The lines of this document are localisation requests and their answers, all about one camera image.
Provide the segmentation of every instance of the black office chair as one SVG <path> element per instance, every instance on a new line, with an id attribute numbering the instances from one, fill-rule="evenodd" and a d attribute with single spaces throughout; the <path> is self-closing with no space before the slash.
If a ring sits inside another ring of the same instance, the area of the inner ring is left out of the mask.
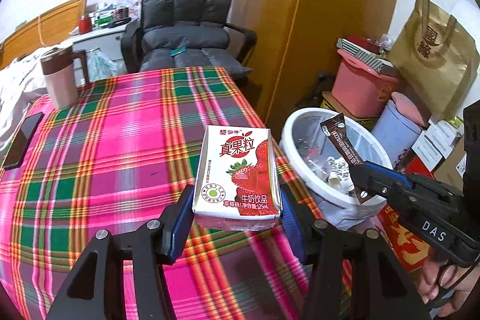
<path id="1" fill-rule="evenodd" d="M 142 0 L 141 18 L 128 24 L 121 50 L 128 72 L 177 67 L 224 67 L 234 79 L 251 72 L 242 65 L 255 46 L 255 32 L 226 22 L 231 0 Z M 225 27 L 244 34 L 234 58 Z M 171 56 L 171 50 L 186 51 Z"/>

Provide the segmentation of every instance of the white bedding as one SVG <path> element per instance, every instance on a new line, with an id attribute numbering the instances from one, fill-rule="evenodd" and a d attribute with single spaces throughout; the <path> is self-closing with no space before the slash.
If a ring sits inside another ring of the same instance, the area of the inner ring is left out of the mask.
<path id="1" fill-rule="evenodd" d="M 0 162 L 30 105 L 47 93 L 38 58 L 50 48 L 39 48 L 0 71 Z"/>

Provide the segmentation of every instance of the human hand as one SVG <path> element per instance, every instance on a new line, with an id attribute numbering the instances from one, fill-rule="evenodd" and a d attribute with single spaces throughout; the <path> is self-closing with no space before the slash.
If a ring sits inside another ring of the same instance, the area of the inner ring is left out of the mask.
<path id="1" fill-rule="evenodd" d="M 448 289 L 468 270 L 457 265 L 450 265 L 439 275 L 441 265 L 436 255 L 437 251 L 433 247 L 430 247 L 428 256 L 422 265 L 422 273 L 417 283 L 417 290 L 424 304 L 438 296 L 439 286 Z M 450 301 L 442 307 L 437 316 L 445 317 L 459 310 L 467 300 L 467 297 L 479 278 L 480 267 L 477 266 L 455 287 Z"/>

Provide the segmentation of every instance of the strawberry milk drink carton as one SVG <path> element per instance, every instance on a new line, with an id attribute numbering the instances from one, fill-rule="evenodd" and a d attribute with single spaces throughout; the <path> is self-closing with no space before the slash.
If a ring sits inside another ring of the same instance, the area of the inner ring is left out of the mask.
<path id="1" fill-rule="evenodd" d="M 258 231 L 282 211 L 270 129 L 208 125 L 193 212 L 201 226 Z"/>

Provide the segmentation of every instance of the blue gripper pad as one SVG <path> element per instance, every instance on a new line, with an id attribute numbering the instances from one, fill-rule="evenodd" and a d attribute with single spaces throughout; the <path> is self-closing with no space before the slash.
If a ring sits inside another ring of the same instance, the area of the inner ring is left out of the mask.
<path id="1" fill-rule="evenodd" d="M 365 162 L 365 166 L 370 168 L 371 170 L 375 170 L 377 172 L 381 172 L 385 175 L 388 175 L 390 178 L 392 178 L 397 182 L 400 182 L 405 187 L 408 187 L 408 188 L 412 187 L 412 183 L 407 179 L 407 177 L 404 174 L 400 172 L 390 170 L 386 167 L 383 167 L 381 165 L 378 165 L 372 162 Z"/>
<path id="2" fill-rule="evenodd" d="M 194 201 L 194 186 L 186 185 L 176 204 L 168 205 L 159 220 L 163 224 L 162 245 L 160 255 L 165 264 L 174 264 L 182 254 L 194 212 L 191 208 Z"/>
<path id="3" fill-rule="evenodd" d="M 293 254 L 306 264 L 306 241 L 311 239 L 311 224 L 315 217 L 308 205 L 299 204 L 287 185 L 280 186 L 282 197 L 282 225 Z"/>

